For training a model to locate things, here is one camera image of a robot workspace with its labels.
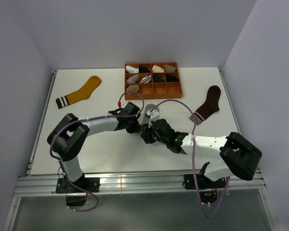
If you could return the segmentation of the grey sock black stripes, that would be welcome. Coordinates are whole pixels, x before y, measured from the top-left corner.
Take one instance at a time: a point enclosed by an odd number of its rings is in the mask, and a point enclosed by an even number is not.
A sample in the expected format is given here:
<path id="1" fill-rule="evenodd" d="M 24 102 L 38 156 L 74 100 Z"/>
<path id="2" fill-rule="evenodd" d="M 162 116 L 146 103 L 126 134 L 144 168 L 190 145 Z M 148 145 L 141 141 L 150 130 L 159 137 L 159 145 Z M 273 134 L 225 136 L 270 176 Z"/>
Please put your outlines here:
<path id="1" fill-rule="evenodd" d="M 159 107 L 155 104 L 147 104 L 144 112 L 142 132 L 145 132 L 147 129 L 151 128 L 153 122 L 160 119 Z"/>

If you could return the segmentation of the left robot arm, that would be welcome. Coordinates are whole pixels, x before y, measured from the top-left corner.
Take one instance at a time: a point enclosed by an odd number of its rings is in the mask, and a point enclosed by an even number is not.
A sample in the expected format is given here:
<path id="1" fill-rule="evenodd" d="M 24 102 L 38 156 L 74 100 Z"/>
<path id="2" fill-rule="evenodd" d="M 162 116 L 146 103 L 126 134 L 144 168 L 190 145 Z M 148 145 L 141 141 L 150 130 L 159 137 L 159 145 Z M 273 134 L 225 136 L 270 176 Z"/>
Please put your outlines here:
<path id="1" fill-rule="evenodd" d="M 133 103 L 124 108 L 109 111 L 97 119 L 81 119 L 73 113 L 63 117 L 47 138 L 51 150 L 57 153 L 57 159 L 68 177 L 67 187 L 79 192 L 85 187 L 85 176 L 80 168 L 78 154 L 88 136 L 105 131 L 126 130 L 129 134 L 141 131 L 138 122 L 141 109 Z"/>

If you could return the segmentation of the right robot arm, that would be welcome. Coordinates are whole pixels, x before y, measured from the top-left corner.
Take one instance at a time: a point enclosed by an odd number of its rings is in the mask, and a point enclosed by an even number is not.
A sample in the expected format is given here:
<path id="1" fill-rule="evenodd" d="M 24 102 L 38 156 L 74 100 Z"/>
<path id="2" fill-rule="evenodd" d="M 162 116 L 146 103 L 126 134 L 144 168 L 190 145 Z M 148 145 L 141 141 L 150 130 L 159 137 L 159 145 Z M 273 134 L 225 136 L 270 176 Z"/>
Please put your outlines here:
<path id="1" fill-rule="evenodd" d="M 198 174 L 205 188 L 230 176 L 251 181 L 262 157 L 262 152 L 237 132 L 222 137 L 194 136 L 175 131 L 165 119 L 143 124 L 141 138 L 146 144 L 162 143 L 176 154 L 217 157 L 215 162 L 205 161 Z"/>

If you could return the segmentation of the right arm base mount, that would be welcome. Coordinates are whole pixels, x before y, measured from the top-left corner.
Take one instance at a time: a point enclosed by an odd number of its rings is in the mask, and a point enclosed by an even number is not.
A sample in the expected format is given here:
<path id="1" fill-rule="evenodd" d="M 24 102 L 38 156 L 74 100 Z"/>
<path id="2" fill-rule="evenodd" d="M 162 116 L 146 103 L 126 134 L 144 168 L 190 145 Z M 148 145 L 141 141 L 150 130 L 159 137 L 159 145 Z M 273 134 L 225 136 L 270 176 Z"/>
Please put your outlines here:
<path id="1" fill-rule="evenodd" d="M 206 162 L 199 173 L 196 174 L 197 177 L 197 186 L 198 189 L 201 190 L 199 192 L 201 202 L 205 204 L 215 203 L 218 200 L 218 189 L 224 188 L 226 185 L 226 178 L 218 179 L 217 181 L 211 181 L 207 177 L 204 176 L 205 170 L 209 162 Z M 195 181 L 193 174 L 184 174 L 184 181 L 182 186 L 186 190 L 195 190 Z"/>

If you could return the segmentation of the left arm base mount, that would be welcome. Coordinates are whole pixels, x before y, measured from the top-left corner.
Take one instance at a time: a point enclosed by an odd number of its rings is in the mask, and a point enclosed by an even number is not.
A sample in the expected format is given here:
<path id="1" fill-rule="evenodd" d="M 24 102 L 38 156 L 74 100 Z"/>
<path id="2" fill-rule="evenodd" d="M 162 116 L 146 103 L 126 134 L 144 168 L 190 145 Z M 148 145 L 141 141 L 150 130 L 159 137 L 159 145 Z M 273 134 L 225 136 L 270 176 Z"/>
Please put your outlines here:
<path id="1" fill-rule="evenodd" d="M 86 178 L 82 177 L 78 179 L 75 183 L 76 186 L 87 190 L 91 193 L 99 192 L 100 178 Z M 57 186 L 55 192 L 57 194 L 71 194 L 71 193 L 80 193 L 81 190 L 72 186 L 65 178 L 59 178 L 57 181 Z M 84 206 L 87 201 L 87 195 L 83 196 L 66 196 L 66 205 L 71 207 L 80 207 Z"/>

